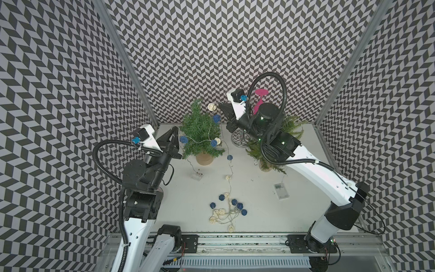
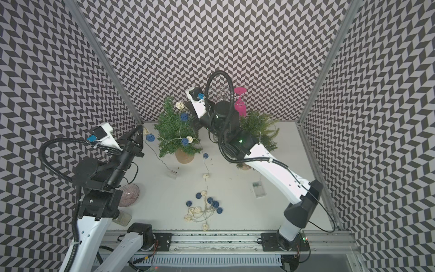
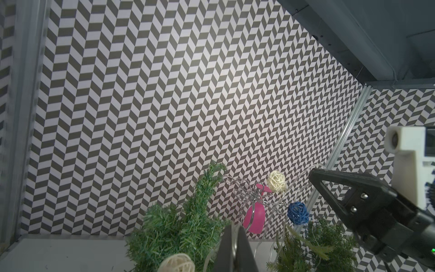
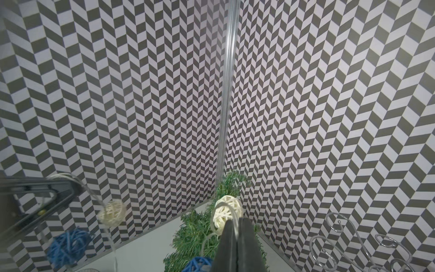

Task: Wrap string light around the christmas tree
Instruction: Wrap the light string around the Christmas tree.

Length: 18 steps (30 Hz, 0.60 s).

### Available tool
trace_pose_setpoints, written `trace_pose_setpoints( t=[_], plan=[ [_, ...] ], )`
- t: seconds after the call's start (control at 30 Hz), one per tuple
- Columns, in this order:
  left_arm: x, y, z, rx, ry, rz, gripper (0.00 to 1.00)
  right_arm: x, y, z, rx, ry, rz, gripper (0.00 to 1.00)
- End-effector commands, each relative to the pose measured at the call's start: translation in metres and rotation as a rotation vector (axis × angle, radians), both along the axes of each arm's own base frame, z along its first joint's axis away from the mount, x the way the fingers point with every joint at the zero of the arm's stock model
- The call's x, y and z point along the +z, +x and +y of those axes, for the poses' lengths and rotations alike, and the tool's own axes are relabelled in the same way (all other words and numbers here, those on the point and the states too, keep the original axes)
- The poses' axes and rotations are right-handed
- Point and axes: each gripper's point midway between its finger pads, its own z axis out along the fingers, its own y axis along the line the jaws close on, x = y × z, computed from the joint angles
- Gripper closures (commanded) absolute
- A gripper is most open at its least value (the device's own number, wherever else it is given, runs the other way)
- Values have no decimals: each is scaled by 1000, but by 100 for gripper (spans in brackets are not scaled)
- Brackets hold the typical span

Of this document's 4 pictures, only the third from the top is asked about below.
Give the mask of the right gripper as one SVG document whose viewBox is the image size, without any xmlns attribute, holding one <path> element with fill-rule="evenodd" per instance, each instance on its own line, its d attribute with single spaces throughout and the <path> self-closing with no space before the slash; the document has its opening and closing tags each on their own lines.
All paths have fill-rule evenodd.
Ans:
<svg viewBox="0 0 435 272">
<path fill-rule="evenodd" d="M 388 206 L 398 193 L 387 182 L 369 173 L 318 168 L 308 178 L 365 250 L 385 262 L 401 256 L 435 267 L 435 217 L 400 202 Z M 339 200 L 328 184 L 350 189 Z"/>
</svg>

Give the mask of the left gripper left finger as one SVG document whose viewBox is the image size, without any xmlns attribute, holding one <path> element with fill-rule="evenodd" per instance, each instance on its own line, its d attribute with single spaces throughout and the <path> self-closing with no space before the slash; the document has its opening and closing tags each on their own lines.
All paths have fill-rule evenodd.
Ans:
<svg viewBox="0 0 435 272">
<path fill-rule="evenodd" d="M 233 272 L 233 224 L 225 227 L 220 246 L 214 261 L 214 272 Z"/>
</svg>

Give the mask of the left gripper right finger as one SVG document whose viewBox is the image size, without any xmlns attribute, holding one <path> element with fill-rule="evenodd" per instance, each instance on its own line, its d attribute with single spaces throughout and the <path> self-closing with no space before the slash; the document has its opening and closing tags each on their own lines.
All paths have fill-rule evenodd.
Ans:
<svg viewBox="0 0 435 272">
<path fill-rule="evenodd" d="M 236 271 L 259 272 L 245 229 L 239 227 L 236 233 Z"/>
</svg>

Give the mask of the blue and white ball garland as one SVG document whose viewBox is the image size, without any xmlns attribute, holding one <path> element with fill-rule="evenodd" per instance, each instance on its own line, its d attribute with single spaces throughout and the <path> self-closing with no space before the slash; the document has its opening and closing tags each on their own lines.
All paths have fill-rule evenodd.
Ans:
<svg viewBox="0 0 435 272">
<path fill-rule="evenodd" d="M 273 171 L 269 174 L 266 183 L 272 193 L 284 192 L 287 189 L 284 174 Z M 196 266 L 193 260 L 184 253 L 178 253 L 166 258 L 159 266 L 158 272 L 194 272 Z"/>
</svg>

